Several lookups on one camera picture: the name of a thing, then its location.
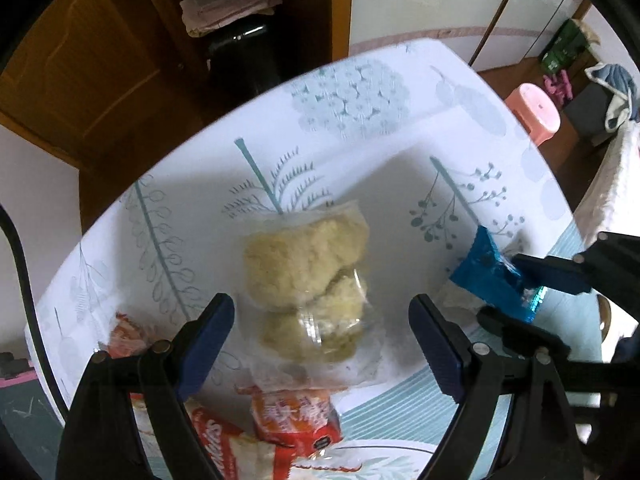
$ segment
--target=white bedding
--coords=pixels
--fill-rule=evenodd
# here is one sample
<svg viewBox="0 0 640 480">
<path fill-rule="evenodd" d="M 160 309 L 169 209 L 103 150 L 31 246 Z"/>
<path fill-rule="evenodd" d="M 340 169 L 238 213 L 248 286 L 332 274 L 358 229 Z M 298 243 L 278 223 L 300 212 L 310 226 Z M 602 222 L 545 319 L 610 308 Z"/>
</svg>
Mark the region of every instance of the white bedding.
<svg viewBox="0 0 640 480">
<path fill-rule="evenodd" d="M 585 246 L 599 231 L 640 236 L 640 125 L 623 124 L 574 217 Z"/>
</svg>

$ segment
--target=plastic stool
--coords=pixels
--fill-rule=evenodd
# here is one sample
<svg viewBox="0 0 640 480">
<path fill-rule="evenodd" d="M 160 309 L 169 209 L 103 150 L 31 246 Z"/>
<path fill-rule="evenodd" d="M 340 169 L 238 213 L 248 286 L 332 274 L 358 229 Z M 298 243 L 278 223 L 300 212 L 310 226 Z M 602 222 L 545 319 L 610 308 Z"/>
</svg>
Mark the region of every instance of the plastic stool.
<svg viewBox="0 0 640 480">
<path fill-rule="evenodd" d="M 504 101 L 536 146 L 560 129 L 560 114 L 542 88 L 531 83 L 518 86 Z"/>
</svg>

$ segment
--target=hydrangea print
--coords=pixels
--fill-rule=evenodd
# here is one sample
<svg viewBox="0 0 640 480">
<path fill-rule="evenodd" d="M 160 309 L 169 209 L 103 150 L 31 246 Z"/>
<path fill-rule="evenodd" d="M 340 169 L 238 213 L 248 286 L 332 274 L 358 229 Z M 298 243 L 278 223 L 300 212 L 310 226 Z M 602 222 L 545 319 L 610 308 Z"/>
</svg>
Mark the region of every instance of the hydrangea print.
<svg viewBox="0 0 640 480">
<path fill-rule="evenodd" d="M 350 58 L 291 83 L 300 126 L 357 140 L 391 134 L 409 115 L 402 77 L 376 59 Z"/>
</svg>

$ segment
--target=wooden door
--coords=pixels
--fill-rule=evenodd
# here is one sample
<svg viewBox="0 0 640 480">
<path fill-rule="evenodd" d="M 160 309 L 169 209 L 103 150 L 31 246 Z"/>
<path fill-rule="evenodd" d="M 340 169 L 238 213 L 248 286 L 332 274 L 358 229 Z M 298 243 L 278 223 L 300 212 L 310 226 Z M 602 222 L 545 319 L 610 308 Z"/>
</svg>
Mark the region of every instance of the wooden door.
<svg viewBox="0 0 640 480">
<path fill-rule="evenodd" d="M 0 113 L 29 140 L 93 168 L 193 88 L 150 0 L 55 0 L 0 76 Z"/>
</svg>

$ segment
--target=floral tablecloth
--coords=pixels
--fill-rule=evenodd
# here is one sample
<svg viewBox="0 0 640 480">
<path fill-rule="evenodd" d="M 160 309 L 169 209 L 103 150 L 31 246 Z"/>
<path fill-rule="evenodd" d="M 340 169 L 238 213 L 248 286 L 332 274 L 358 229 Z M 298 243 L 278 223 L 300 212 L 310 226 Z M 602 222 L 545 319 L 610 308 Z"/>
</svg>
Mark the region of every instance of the floral tablecloth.
<svg viewBox="0 0 640 480">
<path fill-rule="evenodd" d="M 439 393 L 409 329 L 409 300 L 439 290 L 478 224 L 507 253 L 571 256 L 582 248 L 562 192 L 522 127 L 437 41 L 367 52 L 283 84 L 135 182 L 82 238 L 37 306 L 66 402 L 116 312 L 171 338 L 216 292 L 236 293 L 242 218 L 352 199 L 370 225 L 369 298 L 385 316 L 386 379 L 336 395 L 335 403 L 349 442 L 383 440 L 382 449 L 394 449 L 389 462 L 404 449 L 411 459 L 398 463 L 412 466 L 389 478 L 414 478 L 454 405 Z M 550 293 L 536 322 L 572 345 L 573 357 L 600 358 L 593 297 Z M 200 394 L 244 427 L 248 399 L 236 394 L 234 378 L 246 360 L 234 329 Z M 506 403 L 476 476 L 491 462 Z"/>
</svg>

